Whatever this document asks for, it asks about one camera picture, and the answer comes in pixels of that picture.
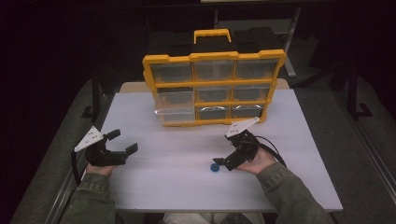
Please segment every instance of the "clear plastic drawer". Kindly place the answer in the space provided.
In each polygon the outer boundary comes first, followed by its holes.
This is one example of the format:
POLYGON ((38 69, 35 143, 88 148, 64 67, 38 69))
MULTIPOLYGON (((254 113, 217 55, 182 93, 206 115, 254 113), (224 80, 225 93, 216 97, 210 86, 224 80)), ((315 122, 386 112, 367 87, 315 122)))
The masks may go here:
POLYGON ((197 87, 197 102, 224 102, 230 101, 231 86, 197 87))
POLYGON ((270 84, 235 85, 233 101, 262 101, 265 100, 270 84))
POLYGON ((156 107, 189 107, 194 105, 193 88, 160 88, 155 99, 156 107))
POLYGON ((157 118, 162 124, 194 123, 194 107, 159 108, 155 110, 157 118))
POLYGON ((154 63, 151 70, 157 83, 192 81, 191 63, 154 63))
POLYGON ((227 119, 229 106, 201 106, 197 107, 199 119, 227 119))
POLYGON ((202 61, 194 63, 196 80, 225 80, 233 73, 233 61, 202 61))
POLYGON ((237 79, 254 79, 271 77, 277 59, 241 60, 236 63, 237 79))
POLYGON ((259 118, 263 109, 264 105, 233 105, 231 108, 231 118, 259 118))

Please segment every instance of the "tabletop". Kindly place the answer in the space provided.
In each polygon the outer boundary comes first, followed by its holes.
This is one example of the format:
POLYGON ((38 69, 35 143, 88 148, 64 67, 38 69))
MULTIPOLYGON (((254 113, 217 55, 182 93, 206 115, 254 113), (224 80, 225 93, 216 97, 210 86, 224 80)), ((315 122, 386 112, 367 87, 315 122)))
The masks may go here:
MULTIPOLYGON (((254 175, 230 172, 225 167, 215 173, 210 170, 213 158, 234 151, 224 137, 228 128, 163 127, 156 120, 150 92, 117 93, 102 133, 120 129, 121 136, 107 142, 107 148, 119 151, 135 142, 139 145, 111 178, 117 208, 136 212, 275 212, 254 175)), ((267 120, 249 131, 274 143, 288 167, 328 212, 342 210, 293 90, 276 90, 267 120)))

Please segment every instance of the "cable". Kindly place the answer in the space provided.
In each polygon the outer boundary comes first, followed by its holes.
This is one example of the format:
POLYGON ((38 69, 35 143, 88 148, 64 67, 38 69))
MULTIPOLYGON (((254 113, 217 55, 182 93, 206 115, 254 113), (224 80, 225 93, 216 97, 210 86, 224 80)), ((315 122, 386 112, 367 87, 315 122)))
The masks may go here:
POLYGON ((266 150, 267 152, 271 153, 271 155, 272 155, 273 157, 275 157, 282 165, 284 165, 285 167, 287 167, 285 161, 284 161, 283 158, 282 158, 282 156, 280 156, 279 152, 277 151, 276 147, 274 146, 274 144, 273 144, 271 141, 269 141, 268 139, 266 139, 266 138, 264 138, 264 137, 261 137, 261 136, 255 136, 255 137, 260 137, 260 138, 262 138, 262 139, 268 141, 268 142, 271 144, 271 146, 274 147, 275 150, 272 150, 270 147, 266 146, 266 145, 263 144, 263 143, 256 144, 256 143, 252 143, 252 142, 249 142, 249 141, 239 141, 238 143, 248 143, 248 144, 254 145, 254 146, 256 146, 256 147, 261 147, 262 149, 264 149, 264 150, 266 150))
POLYGON ((275 149, 275 151, 277 152, 277 154, 279 154, 279 152, 277 151, 277 149, 276 149, 276 147, 274 146, 274 144, 270 141, 270 140, 268 140, 268 139, 266 139, 266 138, 264 138, 264 137, 261 137, 261 136, 255 136, 255 137, 259 137, 259 138, 262 138, 262 139, 264 139, 265 141, 267 141, 269 144, 271 144, 271 146, 275 149))

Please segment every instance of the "small blue ball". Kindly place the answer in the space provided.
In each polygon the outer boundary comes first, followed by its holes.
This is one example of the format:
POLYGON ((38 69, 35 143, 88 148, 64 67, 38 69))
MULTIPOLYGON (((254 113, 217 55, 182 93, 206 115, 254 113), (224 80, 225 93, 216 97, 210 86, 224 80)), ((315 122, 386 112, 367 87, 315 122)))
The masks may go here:
POLYGON ((219 170, 219 166, 216 163, 210 165, 210 170, 213 172, 217 172, 219 170))

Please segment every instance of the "human hand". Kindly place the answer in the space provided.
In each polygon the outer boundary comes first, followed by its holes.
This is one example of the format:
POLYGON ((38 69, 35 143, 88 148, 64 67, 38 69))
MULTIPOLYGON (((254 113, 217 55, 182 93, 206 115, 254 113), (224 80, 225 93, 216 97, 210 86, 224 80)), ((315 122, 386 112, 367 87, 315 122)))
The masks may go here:
POLYGON ((113 170, 117 166, 92 166, 88 163, 87 167, 85 168, 85 171, 87 174, 97 174, 97 175, 105 175, 105 176, 111 176, 113 173, 113 170))
POLYGON ((249 172, 251 174, 257 175, 263 171, 268 166, 276 163, 275 158, 271 153, 259 147, 257 150, 256 157, 253 161, 248 161, 240 164, 236 169, 249 172))

